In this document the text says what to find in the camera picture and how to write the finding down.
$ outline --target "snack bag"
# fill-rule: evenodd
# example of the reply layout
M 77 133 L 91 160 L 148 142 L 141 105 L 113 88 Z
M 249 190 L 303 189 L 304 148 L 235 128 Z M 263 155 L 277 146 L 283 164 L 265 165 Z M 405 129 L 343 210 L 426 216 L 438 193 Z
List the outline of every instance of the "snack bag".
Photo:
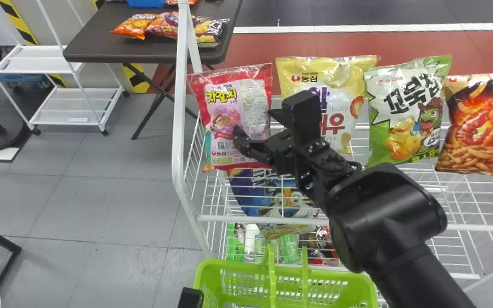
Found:
M 220 44 L 223 27 L 229 19 L 212 19 L 203 16 L 195 18 L 194 29 L 199 47 L 215 47 Z
M 493 175 L 493 74 L 450 76 L 444 86 L 451 125 L 436 170 Z
M 295 188 L 290 175 L 287 180 L 269 169 L 233 169 L 227 175 L 237 203 L 248 216 L 317 218 L 319 209 L 313 202 Z M 257 224 L 260 233 L 267 240 L 274 240 L 286 234 L 310 232 L 312 225 Z
M 190 6 L 193 6 L 194 4 L 197 3 L 197 0 L 189 0 L 188 2 L 190 4 Z M 178 5 L 178 1 L 176 1 L 176 0 L 165 0 L 165 1 L 163 1 L 163 3 L 168 4 L 170 6 L 177 6 Z
M 232 132 L 239 125 L 252 140 L 269 138 L 272 64 L 190 74 L 187 80 L 206 127 L 209 164 L 221 170 L 264 167 L 235 149 Z
M 199 47 L 215 47 L 220 43 L 223 26 L 229 19 L 212 19 L 203 16 L 193 16 L 193 27 Z M 178 37 L 178 12 L 163 12 L 146 29 L 147 33 Z
M 135 37 L 144 40 L 145 30 L 151 21 L 155 20 L 159 14 L 136 14 L 123 21 L 111 33 L 119 36 Z
M 437 156 L 443 116 L 443 80 L 451 55 L 369 69 L 370 150 L 366 167 Z
M 157 18 L 147 26 L 146 32 L 172 37 L 173 39 L 177 38 L 178 12 L 162 12 L 161 14 L 158 14 Z
M 321 136 L 330 147 L 349 153 L 349 142 L 362 110 L 363 71 L 376 65 L 375 55 L 346 58 L 277 58 L 282 99 L 303 90 L 321 98 Z

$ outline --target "red snack bag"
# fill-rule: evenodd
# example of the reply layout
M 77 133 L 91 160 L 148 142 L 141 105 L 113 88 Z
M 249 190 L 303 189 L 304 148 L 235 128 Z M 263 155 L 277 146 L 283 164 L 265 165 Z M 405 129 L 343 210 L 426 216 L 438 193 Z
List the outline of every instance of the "red snack bag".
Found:
M 178 12 L 163 12 L 157 15 L 146 28 L 147 33 L 163 35 L 166 37 L 178 37 Z
M 189 0 L 188 1 L 190 3 L 190 6 L 193 6 L 194 4 L 197 3 L 197 0 Z M 163 1 L 164 4 L 168 4 L 170 6 L 177 6 L 178 5 L 178 1 L 176 0 L 165 0 Z
M 119 26 L 111 31 L 111 33 L 126 37 L 135 37 L 137 39 L 145 39 L 145 30 L 152 20 L 157 18 L 158 14 L 136 14 L 131 18 L 123 21 Z
M 450 128 L 436 170 L 493 175 L 493 74 L 444 80 Z
M 188 75 L 207 129 L 207 160 L 216 169 L 267 167 L 235 149 L 232 131 L 239 125 L 252 140 L 270 136 L 272 79 L 271 63 Z

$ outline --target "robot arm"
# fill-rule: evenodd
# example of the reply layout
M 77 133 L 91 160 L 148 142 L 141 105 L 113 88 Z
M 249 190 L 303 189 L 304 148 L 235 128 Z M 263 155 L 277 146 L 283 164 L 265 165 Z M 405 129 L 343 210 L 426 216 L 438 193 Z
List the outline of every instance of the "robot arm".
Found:
M 253 142 L 236 126 L 235 148 L 278 174 L 293 174 L 329 218 L 345 267 L 366 271 L 395 308 L 475 307 L 425 244 L 448 224 L 430 193 L 392 164 L 362 171 L 332 150 L 321 138 L 321 105 L 311 92 L 290 96 L 270 115 L 286 129 Z

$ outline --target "green plastic basket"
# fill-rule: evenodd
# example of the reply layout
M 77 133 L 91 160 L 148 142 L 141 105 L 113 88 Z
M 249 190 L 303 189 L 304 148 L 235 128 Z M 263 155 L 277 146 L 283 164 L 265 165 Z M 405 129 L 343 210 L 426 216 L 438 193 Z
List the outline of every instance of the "green plastic basket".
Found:
M 377 308 L 376 288 L 362 274 L 276 267 L 269 244 L 259 264 L 207 259 L 193 288 L 203 291 L 203 308 Z

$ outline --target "yellow snack bag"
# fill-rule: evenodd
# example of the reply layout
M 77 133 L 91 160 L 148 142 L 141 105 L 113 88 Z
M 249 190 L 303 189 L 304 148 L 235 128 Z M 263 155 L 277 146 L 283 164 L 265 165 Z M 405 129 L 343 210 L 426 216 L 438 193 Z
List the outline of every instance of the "yellow snack bag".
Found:
M 282 99 L 303 90 L 319 96 L 321 136 L 335 151 L 349 153 L 349 141 L 364 103 L 364 70 L 373 68 L 378 56 L 287 57 L 275 62 Z

